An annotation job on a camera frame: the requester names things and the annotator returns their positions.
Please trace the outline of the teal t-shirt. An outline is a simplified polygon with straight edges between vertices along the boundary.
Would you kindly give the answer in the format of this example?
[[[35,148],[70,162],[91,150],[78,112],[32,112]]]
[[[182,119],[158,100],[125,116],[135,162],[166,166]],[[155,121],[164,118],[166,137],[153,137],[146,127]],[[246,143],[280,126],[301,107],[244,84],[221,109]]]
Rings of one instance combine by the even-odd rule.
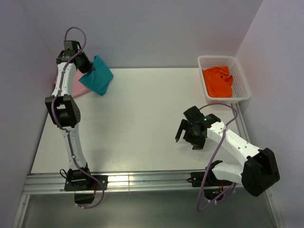
[[[106,94],[114,75],[99,55],[94,56],[91,63],[94,70],[85,73],[78,81],[87,89],[103,96]]]

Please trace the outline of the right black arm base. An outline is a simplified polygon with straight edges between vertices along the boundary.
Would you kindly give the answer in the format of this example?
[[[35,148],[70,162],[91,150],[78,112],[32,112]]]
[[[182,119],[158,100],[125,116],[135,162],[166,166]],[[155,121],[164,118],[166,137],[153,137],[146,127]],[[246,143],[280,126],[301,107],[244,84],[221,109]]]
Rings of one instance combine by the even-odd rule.
[[[191,172],[190,177],[187,179],[188,183],[192,184],[192,187],[200,187],[204,178],[205,172],[199,171],[199,172]],[[205,180],[204,186],[206,187],[212,187],[212,186],[229,186],[232,182],[227,180],[218,180],[216,179],[215,175],[209,171]]]

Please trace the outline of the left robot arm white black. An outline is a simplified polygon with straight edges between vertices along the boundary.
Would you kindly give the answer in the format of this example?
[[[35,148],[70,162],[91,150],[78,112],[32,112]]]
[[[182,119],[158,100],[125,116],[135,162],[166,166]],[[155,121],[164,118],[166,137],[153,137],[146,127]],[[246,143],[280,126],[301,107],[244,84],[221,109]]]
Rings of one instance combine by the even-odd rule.
[[[86,74],[94,67],[83,47],[74,40],[64,41],[64,49],[58,55],[56,64],[58,75],[55,89],[51,96],[45,98],[45,105],[53,124],[64,137],[68,154],[66,182],[75,183],[80,189],[86,190],[92,186],[93,178],[79,139],[81,113],[72,96],[72,90],[77,71]]]

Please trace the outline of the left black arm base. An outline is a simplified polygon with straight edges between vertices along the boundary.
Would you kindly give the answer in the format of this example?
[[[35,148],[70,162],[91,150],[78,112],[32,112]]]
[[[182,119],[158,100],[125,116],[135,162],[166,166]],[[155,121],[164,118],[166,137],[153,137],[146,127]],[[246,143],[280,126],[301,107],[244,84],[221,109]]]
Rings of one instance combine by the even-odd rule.
[[[106,190],[108,184],[108,176],[107,175],[93,175],[94,178],[99,180],[102,184],[102,187],[97,181],[89,178],[82,179],[77,181],[68,180],[65,183],[64,191],[90,191],[90,190]]]

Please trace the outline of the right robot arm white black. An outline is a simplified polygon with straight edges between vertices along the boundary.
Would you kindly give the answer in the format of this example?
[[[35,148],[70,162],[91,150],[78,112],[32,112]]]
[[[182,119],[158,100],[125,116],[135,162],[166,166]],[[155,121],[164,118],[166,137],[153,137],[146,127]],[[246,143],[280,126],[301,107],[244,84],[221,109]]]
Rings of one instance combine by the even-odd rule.
[[[210,159],[201,184],[216,185],[223,182],[241,184],[252,196],[259,196],[280,180],[274,152],[252,145],[232,130],[214,114],[204,115],[193,106],[184,113],[175,140],[184,139],[193,150],[202,150],[207,139],[218,143],[237,161],[238,165]]]

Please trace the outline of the folded pink t-shirt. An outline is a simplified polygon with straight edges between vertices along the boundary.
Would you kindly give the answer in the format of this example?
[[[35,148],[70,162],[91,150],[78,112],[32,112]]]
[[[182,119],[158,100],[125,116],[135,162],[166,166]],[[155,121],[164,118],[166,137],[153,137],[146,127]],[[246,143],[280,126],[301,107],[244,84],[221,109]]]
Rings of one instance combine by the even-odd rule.
[[[73,98],[76,98],[78,96],[82,96],[88,92],[90,92],[90,89],[85,87],[82,83],[80,83],[79,79],[83,76],[83,74],[77,70],[76,74],[74,76],[73,86],[70,87],[71,89],[71,95]]]

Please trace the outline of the orange t-shirt in basket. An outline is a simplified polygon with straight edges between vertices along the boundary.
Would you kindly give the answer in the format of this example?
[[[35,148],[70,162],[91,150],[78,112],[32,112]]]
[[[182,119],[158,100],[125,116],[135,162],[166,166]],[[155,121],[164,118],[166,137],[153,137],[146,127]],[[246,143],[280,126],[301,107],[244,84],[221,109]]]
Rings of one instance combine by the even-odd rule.
[[[228,66],[215,66],[202,70],[208,95],[213,98],[232,96],[233,76]]]

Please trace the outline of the white plastic basket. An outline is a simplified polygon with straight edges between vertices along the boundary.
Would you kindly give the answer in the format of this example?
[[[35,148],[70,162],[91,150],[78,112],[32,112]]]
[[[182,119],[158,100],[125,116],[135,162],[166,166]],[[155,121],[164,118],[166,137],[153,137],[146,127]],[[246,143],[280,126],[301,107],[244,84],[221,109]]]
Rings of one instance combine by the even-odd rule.
[[[217,56],[217,55],[204,55],[199,56],[197,59],[199,66],[200,78],[203,85],[203,90],[207,103],[226,103],[236,104],[241,101],[248,100],[251,96],[250,89],[238,60],[232,56]],[[232,96],[214,98],[209,96],[206,88],[203,71],[211,67],[227,66],[229,73],[233,76],[232,82]]]

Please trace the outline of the black box under rail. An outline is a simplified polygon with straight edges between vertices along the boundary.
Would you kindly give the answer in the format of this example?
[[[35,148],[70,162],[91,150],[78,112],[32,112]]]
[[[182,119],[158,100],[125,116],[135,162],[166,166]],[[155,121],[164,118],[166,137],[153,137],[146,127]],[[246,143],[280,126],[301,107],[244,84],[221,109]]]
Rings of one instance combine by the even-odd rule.
[[[74,194],[74,202],[76,204],[91,204],[95,199],[93,193],[76,193]]]

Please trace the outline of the aluminium mounting rail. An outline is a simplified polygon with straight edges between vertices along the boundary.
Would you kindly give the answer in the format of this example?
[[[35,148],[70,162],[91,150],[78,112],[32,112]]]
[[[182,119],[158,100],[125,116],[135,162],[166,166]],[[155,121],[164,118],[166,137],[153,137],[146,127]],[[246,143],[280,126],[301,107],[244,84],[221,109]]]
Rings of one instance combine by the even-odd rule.
[[[189,181],[193,170],[185,171],[138,171],[101,172],[96,176],[107,176],[105,192],[137,192],[161,190],[199,190]],[[23,195],[72,193],[65,191],[65,179],[59,173],[31,174],[26,177]]]

